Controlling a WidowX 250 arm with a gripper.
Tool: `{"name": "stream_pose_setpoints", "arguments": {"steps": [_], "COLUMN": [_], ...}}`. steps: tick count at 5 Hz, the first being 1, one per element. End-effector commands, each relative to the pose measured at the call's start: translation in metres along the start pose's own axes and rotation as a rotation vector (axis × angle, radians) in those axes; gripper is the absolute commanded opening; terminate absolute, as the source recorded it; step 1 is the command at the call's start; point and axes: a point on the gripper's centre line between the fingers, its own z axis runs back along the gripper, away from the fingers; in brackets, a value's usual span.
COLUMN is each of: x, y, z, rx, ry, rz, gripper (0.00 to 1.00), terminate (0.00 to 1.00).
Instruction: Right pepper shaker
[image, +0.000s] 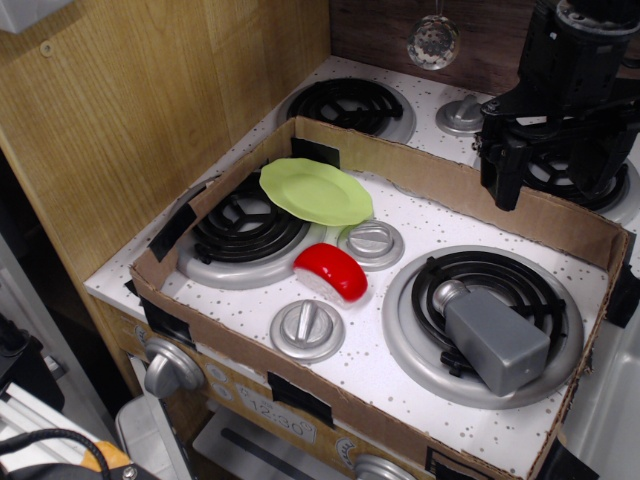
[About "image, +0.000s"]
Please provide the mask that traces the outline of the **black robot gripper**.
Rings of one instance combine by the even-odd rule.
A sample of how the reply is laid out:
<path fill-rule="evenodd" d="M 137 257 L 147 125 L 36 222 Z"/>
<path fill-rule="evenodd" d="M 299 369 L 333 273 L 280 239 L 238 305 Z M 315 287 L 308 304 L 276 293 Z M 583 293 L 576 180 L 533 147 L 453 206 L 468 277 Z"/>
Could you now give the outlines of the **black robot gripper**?
<path fill-rule="evenodd" d="M 638 31 L 636 1 L 536 3 L 517 86 L 481 108 L 481 185 L 497 208 L 515 209 L 530 148 L 571 145 L 580 188 L 606 186 L 639 133 L 639 83 L 618 75 Z"/>

